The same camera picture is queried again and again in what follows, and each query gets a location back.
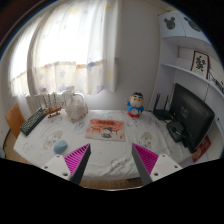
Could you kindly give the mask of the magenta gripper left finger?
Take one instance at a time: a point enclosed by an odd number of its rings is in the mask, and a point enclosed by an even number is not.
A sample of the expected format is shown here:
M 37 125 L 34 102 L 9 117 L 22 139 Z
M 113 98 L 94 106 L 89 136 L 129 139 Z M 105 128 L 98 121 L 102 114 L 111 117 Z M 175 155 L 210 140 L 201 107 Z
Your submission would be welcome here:
M 86 144 L 63 156 L 56 154 L 42 169 L 79 185 L 91 155 L 91 146 Z

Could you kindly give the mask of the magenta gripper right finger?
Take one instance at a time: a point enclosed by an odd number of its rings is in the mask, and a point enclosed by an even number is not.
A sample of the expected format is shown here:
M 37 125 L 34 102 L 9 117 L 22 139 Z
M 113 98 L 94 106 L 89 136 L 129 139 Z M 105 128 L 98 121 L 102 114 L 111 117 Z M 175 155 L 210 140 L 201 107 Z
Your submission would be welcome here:
M 157 155 L 137 144 L 132 144 L 132 156 L 143 185 L 150 184 L 182 169 L 168 155 Z

